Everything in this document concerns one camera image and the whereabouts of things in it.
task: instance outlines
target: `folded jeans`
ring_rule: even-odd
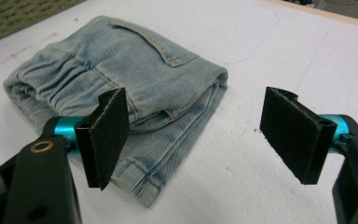
[[[227,70],[130,22],[97,17],[4,82],[41,133],[55,116],[87,116],[98,95],[126,88],[130,135],[112,181],[150,206],[227,88]]]

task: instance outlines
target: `gathered denim fabric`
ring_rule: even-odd
[[[4,82],[41,133],[55,116],[87,116],[125,87],[130,135],[112,181],[150,206],[217,108],[227,70],[144,27],[97,17],[48,45]]]

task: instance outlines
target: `screw hole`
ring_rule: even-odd
[[[40,153],[51,149],[53,146],[54,144],[51,141],[42,141],[42,142],[35,143],[31,147],[31,151],[33,153]]]
[[[48,208],[46,206],[44,205],[38,206],[28,214],[28,220],[30,221],[39,220],[40,218],[44,217],[47,212],[48,212]]]

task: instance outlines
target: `green carpet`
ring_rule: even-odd
[[[0,39],[84,0],[0,0]]]

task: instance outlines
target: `jeans seam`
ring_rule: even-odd
[[[159,185],[157,183],[155,183],[154,179],[152,178],[153,176],[149,175],[148,172],[142,166],[140,166],[136,161],[132,161],[128,158],[119,159],[119,161],[127,161],[130,164],[134,164],[137,169],[139,169],[141,172],[143,172],[145,174],[144,179],[146,179],[147,182],[150,182],[150,184],[153,187],[159,189]]]
[[[106,83],[106,85],[110,86],[111,88],[116,88],[112,83],[110,83],[110,81],[104,77],[102,74],[100,74],[98,71],[96,71],[95,69],[91,69],[90,71],[92,71],[92,73],[97,76],[98,78],[100,78],[104,83]],[[127,96],[127,105],[129,105],[131,107],[131,110],[133,110],[134,112],[134,122],[138,119],[138,113],[136,112],[136,108],[133,105],[132,100],[130,99],[129,96]]]

